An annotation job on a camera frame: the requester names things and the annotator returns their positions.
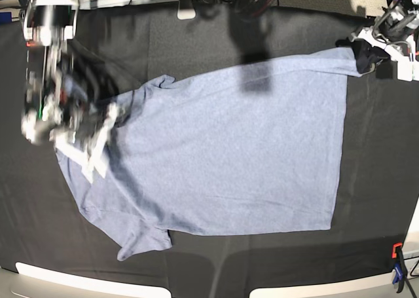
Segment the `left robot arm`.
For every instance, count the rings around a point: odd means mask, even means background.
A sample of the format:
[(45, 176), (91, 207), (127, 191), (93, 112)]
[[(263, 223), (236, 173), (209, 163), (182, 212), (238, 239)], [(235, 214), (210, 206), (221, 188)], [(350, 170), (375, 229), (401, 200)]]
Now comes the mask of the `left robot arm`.
[(418, 80), (418, 0), (387, 0), (384, 13), (370, 26), (357, 28), (337, 45), (351, 47), (357, 72), (367, 74), (391, 60), (397, 78)]

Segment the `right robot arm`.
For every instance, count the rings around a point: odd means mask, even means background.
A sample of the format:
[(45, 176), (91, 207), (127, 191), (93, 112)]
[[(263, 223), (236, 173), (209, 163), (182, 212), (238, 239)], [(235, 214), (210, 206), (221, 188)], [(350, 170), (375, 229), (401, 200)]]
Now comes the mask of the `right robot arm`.
[(22, 24), (28, 49), (22, 133), (33, 144), (51, 141), (75, 159), (101, 158), (126, 112), (100, 59), (73, 40), (81, 0), (29, 0)]

